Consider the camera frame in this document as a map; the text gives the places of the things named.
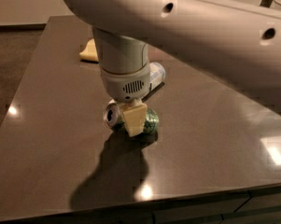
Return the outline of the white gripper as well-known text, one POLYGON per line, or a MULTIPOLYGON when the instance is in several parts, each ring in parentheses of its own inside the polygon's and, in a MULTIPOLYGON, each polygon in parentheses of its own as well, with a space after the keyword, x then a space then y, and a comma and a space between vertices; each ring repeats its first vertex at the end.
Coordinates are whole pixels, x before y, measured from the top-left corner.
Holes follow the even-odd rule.
MULTIPOLYGON (((131 74, 112 74, 101 69, 101 77, 107 94, 119 103, 129 103, 133 99, 141 99, 149 92, 149 63, 131 74)), ((130 137, 143 132, 147 111, 146 104, 122 107, 124 127, 130 137)))

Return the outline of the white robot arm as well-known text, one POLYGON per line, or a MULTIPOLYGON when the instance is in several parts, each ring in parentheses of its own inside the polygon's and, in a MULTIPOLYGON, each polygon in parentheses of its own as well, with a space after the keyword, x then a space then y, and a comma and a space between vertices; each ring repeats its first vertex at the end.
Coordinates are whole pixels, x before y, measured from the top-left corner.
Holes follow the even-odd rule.
POLYGON ((64 0, 92 28, 110 97, 149 92, 148 47, 231 83, 281 115, 281 10, 231 0, 64 0))

